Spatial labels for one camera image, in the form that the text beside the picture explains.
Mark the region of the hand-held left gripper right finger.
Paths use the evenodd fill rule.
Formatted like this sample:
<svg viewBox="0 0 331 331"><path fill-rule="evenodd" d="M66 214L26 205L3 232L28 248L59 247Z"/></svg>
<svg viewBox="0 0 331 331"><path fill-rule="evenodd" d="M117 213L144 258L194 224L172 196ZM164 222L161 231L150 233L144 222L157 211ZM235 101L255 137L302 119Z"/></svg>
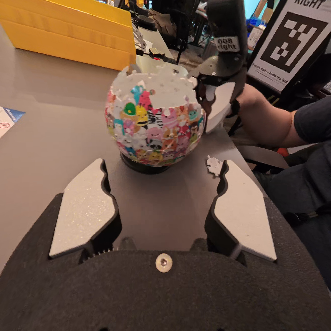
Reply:
<svg viewBox="0 0 331 331"><path fill-rule="evenodd" d="M232 260L250 253L277 260L264 195L232 160L222 163L215 196L205 220L207 239Z"/></svg>

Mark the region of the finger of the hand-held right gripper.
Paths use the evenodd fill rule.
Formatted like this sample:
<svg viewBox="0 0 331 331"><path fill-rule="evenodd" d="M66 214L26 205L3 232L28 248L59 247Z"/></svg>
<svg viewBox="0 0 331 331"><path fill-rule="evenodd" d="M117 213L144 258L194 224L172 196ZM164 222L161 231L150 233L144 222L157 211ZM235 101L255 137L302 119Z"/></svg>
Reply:
<svg viewBox="0 0 331 331"><path fill-rule="evenodd" d="M196 99L199 105L207 111L208 110L208 101L206 98L206 87L199 79L196 78L196 86L194 88L195 93L196 93Z"/></svg>
<svg viewBox="0 0 331 331"><path fill-rule="evenodd" d="M235 88L234 82L227 82L218 87L206 85L205 98L207 101L213 101L211 112L207 117L205 126L206 134L212 132L219 124L222 124L229 114L231 106L230 101Z"/></svg>

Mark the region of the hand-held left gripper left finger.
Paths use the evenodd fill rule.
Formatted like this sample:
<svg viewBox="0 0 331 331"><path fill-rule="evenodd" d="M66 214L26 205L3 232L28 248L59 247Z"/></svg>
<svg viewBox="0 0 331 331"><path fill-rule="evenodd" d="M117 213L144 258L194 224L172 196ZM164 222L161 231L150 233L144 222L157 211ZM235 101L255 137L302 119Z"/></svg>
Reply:
<svg viewBox="0 0 331 331"><path fill-rule="evenodd" d="M103 159L96 159L63 191L49 257L85 250L88 257L113 249L122 230Z"/></svg>

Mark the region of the joined puzzle pieces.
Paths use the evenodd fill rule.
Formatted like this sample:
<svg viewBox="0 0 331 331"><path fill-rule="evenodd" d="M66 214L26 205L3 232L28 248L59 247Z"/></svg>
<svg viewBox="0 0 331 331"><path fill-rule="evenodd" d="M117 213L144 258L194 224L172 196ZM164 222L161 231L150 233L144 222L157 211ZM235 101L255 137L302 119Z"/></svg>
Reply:
<svg viewBox="0 0 331 331"><path fill-rule="evenodd" d="M222 169L222 162L220 162L218 159L208 155L206 159L206 166L210 174L212 174L215 177L220 176Z"/></svg>

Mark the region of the colourful puzzle ball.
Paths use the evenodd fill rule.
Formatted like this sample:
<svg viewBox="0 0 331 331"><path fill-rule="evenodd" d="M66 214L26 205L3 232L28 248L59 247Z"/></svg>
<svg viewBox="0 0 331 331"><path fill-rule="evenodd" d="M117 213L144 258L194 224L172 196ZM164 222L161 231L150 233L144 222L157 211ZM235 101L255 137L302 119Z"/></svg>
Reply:
<svg viewBox="0 0 331 331"><path fill-rule="evenodd" d="M155 73L125 67L114 79L105 121L121 155L134 165L170 166L200 142L207 115L187 76L164 65Z"/></svg>

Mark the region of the black ball stand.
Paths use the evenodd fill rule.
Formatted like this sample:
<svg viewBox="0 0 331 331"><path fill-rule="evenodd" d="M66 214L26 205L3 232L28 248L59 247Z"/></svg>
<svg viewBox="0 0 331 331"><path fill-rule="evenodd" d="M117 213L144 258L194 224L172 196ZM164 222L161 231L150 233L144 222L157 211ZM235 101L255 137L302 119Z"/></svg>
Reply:
<svg viewBox="0 0 331 331"><path fill-rule="evenodd" d="M170 168L170 166L154 167L154 166L150 166L150 165L141 164L141 163L131 160L129 157L124 155L122 152L120 152L119 155L120 155L123 163L128 168L130 168L138 173L142 173L142 174L146 174L146 175L156 175L156 174L160 174Z"/></svg>

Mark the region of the person's right forearm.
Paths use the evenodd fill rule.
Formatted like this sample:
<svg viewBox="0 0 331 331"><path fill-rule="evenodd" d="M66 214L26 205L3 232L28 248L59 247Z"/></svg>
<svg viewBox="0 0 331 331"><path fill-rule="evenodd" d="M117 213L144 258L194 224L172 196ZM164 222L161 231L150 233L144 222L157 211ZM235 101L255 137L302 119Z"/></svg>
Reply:
<svg viewBox="0 0 331 331"><path fill-rule="evenodd" d="M261 92L247 83L236 100L243 128L255 142L281 148L308 144L300 138L294 125L297 110L288 112L271 105Z"/></svg>

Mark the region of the office chair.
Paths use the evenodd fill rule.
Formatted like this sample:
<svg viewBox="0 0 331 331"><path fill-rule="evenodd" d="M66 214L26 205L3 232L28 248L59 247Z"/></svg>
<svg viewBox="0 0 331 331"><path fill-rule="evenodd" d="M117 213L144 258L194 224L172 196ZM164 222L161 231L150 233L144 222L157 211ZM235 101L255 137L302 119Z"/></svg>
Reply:
<svg viewBox="0 0 331 331"><path fill-rule="evenodd" d="M265 168L271 167L281 170L289 168L289 165L284 157L275 151L248 145L237 146L237 149L244 160L248 163Z"/></svg>

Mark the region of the neighbouring white desk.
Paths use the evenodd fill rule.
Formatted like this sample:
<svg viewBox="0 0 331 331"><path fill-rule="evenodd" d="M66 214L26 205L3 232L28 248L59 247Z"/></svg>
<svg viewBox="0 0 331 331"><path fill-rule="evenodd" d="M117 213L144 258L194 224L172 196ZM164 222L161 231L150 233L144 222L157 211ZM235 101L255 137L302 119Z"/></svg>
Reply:
<svg viewBox="0 0 331 331"><path fill-rule="evenodd" d="M142 57L147 57L158 62L177 65L177 61L171 55L159 31L151 31L133 25L133 32L137 64L140 63Z"/></svg>

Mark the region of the person's dark clothing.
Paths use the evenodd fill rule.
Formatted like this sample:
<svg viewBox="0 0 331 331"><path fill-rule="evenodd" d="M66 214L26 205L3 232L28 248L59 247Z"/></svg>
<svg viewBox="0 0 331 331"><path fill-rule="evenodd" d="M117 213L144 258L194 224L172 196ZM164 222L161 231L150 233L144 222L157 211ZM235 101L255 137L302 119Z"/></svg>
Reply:
<svg viewBox="0 0 331 331"><path fill-rule="evenodd" d="M255 177L311 255L331 289L331 101L327 96L303 106L294 127L309 151L289 155L292 166Z"/></svg>

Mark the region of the framed marker sign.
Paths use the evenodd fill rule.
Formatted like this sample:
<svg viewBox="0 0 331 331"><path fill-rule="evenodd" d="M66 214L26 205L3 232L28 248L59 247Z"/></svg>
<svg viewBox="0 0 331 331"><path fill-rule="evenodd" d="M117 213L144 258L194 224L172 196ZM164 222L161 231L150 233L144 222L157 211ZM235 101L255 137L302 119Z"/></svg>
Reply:
<svg viewBox="0 0 331 331"><path fill-rule="evenodd" d="M330 33L330 1L286 1L247 75L281 93Z"/></svg>

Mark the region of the instruction leaflet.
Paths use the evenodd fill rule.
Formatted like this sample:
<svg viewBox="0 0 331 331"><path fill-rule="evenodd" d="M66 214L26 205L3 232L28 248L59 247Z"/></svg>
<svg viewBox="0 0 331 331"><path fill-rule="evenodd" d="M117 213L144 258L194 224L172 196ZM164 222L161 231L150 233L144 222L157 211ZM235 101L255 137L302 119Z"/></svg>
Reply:
<svg viewBox="0 0 331 331"><path fill-rule="evenodd" d="M8 132L26 114L23 111L0 107L0 138Z"/></svg>

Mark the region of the yellow plastic bin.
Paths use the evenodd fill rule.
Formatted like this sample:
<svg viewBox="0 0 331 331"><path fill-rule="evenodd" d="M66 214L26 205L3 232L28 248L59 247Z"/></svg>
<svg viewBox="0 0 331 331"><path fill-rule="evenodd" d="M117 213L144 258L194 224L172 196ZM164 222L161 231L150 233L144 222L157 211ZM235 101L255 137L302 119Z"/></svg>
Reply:
<svg viewBox="0 0 331 331"><path fill-rule="evenodd" d="M122 71L136 64L130 13L92 0L1 0L15 48Z"/></svg>

